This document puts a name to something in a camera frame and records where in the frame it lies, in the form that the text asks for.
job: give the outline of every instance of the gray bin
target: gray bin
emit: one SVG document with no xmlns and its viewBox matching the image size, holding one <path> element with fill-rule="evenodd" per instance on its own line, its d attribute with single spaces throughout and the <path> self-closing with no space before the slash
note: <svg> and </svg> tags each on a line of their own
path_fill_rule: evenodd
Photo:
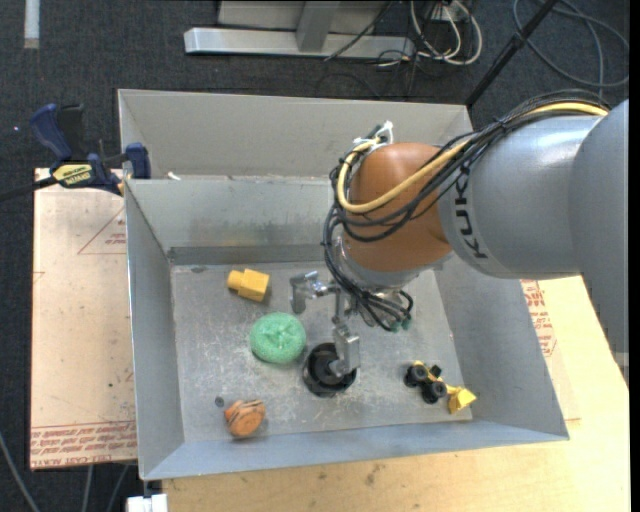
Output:
<svg viewBox="0 0 640 512">
<path fill-rule="evenodd" d="M 328 278 L 327 174 L 350 141 L 388 119 L 398 141 L 441 144 L 470 130 L 464 107 L 148 91 L 120 91 L 119 101 L 123 146 L 142 142 L 153 168 L 125 192 L 143 479 L 567 438 L 520 283 L 456 257 L 409 284 L 408 331 L 352 322 L 362 365 L 344 394 L 318 398 L 301 378 L 304 355 L 331 340 L 331 297 L 299 316 L 307 349 L 294 363 L 265 364 L 249 349 L 258 318 L 291 312 L 289 277 Z M 162 179 L 169 172 L 182 179 Z M 243 268 L 271 276 L 263 302 L 227 289 L 229 271 Z M 425 404 L 402 382 L 416 359 L 477 400 L 453 415 L 443 400 Z M 252 398 L 267 420 L 234 439 L 224 408 Z"/>
</svg>

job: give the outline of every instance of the green ball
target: green ball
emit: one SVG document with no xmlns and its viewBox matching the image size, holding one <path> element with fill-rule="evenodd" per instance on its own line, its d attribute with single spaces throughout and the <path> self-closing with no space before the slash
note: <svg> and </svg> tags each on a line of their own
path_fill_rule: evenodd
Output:
<svg viewBox="0 0 640 512">
<path fill-rule="evenodd" d="M 268 363 L 286 364 L 304 350 L 307 334 L 295 316 L 269 313 L 258 320 L 249 334 L 252 352 Z"/>
</svg>

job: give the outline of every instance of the yellow block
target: yellow block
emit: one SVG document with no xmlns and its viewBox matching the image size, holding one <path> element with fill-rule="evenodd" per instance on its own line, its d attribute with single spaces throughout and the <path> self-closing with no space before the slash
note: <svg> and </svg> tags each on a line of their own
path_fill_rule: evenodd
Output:
<svg viewBox="0 0 640 512">
<path fill-rule="evenodd" d="M 261 302 L 267 292 L 269 274 L 245 268 L 243 272 L 232 270 L 227 278 L 227 286 L 237 290 L 240 297 Z"/>
</svg>

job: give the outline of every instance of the yellow cable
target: yellow cable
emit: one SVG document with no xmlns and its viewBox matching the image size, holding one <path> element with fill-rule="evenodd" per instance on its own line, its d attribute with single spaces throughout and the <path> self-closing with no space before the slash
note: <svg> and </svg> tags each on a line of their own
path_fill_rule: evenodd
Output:
<svg viewBox="0 0 640 512">
<path fill-rule="evenodd" d="M 550 112 L 554 110 L 575 110 L 578 112 L 584 112 L 585 114 L 591 114 L 596 116 L 606 116 L 608 114 L 607 110 L 596 107 L 593 105 L 589 105 L 587 103 L 577 103 L 577 102 L 564 102 L 564 103 L 554 103 L 552 105 L 546 105 L 544 107 L 538 107 L 533 109 L 523 115 L 530 114 L 538 114 L 541 112 Z M 434 169 L 444 165 L 447 161 L 451 160 L 455 155 L 457 155 L 470 141 L 471 139 L 466 139 L 463 142 L 459 143 L 457 146 L 452 147 L 451 149 L 442 153 L 438 158 L 432 160 L 428 164 L 424 165 L 420 169 L 418 169 L 414 174 L 409 176 L 406 180 L 399 183 L 395 187 L 393 187 L 388 192 L 385 192 L 380 197 L 369 201 L 364 204 L 353 204 L 350 203 L 349 200 L 344 195 L 344 182 L 346 179 L 347 171 L 351 166 L 353 160 L 356 157 L 356 151 L 360 151 L 362 149 L 368 149 L 373 145 L 373 142 L 365 142 L 356 146 L 351 153 L 345 158 L 345 163 L 340 168 L 340 174 L 338 175 L 338 202 L 340 206 L 344 208 L 346 211 L 351 213 L 367 213 L 376 208 L 379 208 L 392 199 L 398 197 L 402 192 L 404 192 L 407 188 L 413 185 L 415 182 L 422 179 L 424 176 L 432 172 Z"/>
<path fill-rule="evenodd" d="M 347 174 L 348 165 L 343 165 L 340 169 L 340 175 L 338 176 L 338 201 L 340 205 L 347 211 L 352 213 L 367 213 L 371 210 L 375 210 L 380 206 L 388 203 L 402 192 L 404 192 L 408 187 L 413 185 L 416 181 L 422 179 L 425 175 L 431 172 L 434 168 L 439 167 L 440 165 L 444 165 L 445 162 L 451 160 L 455 155 L 457 155 L 462 148 L 464 148 L 470 139 L 467 139 L 457 146 L 452 147 L 451 149 L 442 153 L 438 158 L 429 162 L 424 167 L 421 167 L 414 174 L 409 176 L 402 183 L 399 183 L 395 187 L 393 187 L 388 192 L 384 193 L 380 197 L 377 197 L 373 201 L 370 201 L 365 204 L 352 204 L 350 203 L 344 195 L 344 181 Z"/>
<path fill-rule="evenodd" d="M 552 105 L 546 105 L 544 107 L 538 107 L 531 112 L 527 112 L 525 115 L 537 114 L 540 112 L 550 112 L 553 110 L 576 110 L 578 112 L 584 112 L 585 114 L 591 114 L 592 116 L 606 116 L 609 112 L 601 107 L 595 105 L 589 105 L 588 103 L 554 103 Z"/>
</svg>

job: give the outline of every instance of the dark gray carpet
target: dark gray carpet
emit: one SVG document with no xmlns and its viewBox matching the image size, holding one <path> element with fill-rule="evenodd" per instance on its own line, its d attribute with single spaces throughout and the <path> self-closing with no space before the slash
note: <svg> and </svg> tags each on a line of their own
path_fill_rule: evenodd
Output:
<svg viewBox="0 0 640 512">
<path fill-rule="evenodd" d="M 484 32 L 482 57 L 465 68 L 427 64 L 425 73 L 415 72 L 409 89 L 410 69 L 394 75 L 342 59 L 186 56 L 183 33 L 194 26 L 212 25 L 214 2 L 42 1 L 40 50 L 25 50 L 24 2 L 4 0 L 0 3 L 2 188 L 26 185 L 31 169 L 52 163 L 52 154 L 36 142 L 28 127 L 30 115 L 50 102 L 83 103 L 88 138 L 103 139 L 107 154 L 117 152 L 119 88 L 463 103 L 515 30 L 512 0 L 477 0 L 474 4 Z M 536 5 L 535 0 L 521 1 L 523 20 Z M 629 38 L 629 0 L 574 0 L 574 5 Z M 406 2 L 394 6 L 378 30 L 404 30 L 406 8 Z M 598 33 L 605 54 L 605 80 L 619 80 L 628 73 L 628 53 L 615 37 L 601 30 Z M 552 13 L 532 40 L 558 66 L 597 80 L 597 51 L 584 24 Z M 474 124 L 481 126 L 533 95 L 575 86 L 524 48 L 474 105 Z M 628 96 L 628 84 L 603 91 L 612 106 Z M 37 473 L 25 469 L 32 224 L 30 196 L 0 204 L 0 430 L 40 509 L 76 511 L 82 503 L 86 469 Z M 119 465 L 96 467 L 89 510 L 105 509 L 120 471 Z M 126 496 L 143 492 L 135 474 L 129 471 L 116 510 Z M 27 505 L 0 458 L 0 511 L 23 510 L 28 510 Z"/>
</svg>

